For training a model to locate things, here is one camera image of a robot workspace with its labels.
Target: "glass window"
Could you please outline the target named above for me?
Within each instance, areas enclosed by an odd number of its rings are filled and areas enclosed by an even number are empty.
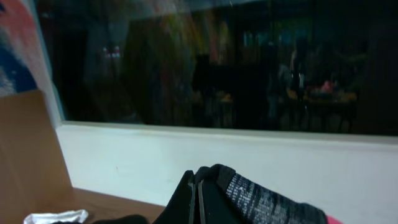
[[[35,6],[66,120],[398,134],[396,1]]]

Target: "pink fabric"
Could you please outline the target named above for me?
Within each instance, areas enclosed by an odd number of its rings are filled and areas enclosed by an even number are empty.
[[[328,224],[343,224],[342,222],[328,216]]]

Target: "white paper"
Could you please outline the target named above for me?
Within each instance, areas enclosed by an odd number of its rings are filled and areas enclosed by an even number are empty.
[[[80,222],[83,223],[88,217],[88,212],[84,209],[77,211],[67,211],[58,214],[43,213],[30,214],[24,224],[53,224],[55,222]]]

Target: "gray knit fabric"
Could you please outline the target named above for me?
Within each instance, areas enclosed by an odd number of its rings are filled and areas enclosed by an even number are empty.
[[[241,213],[245,223],[327,224],[325,214],[308,204],[296,203],[235,174],[227,197]]]

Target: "wooden surface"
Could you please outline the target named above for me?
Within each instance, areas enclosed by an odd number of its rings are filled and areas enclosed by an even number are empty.
[[[59,213],[79,209],[85,209],[90,214],[85,223],[117,219],[128,215],[142,215],[149,223],[152,223],[163,212],[164,207],[87,190],[72,189],[55,198],[39,212]]]
[[[0,98],[0,223],[20,224],[71,188],[42,93]]]

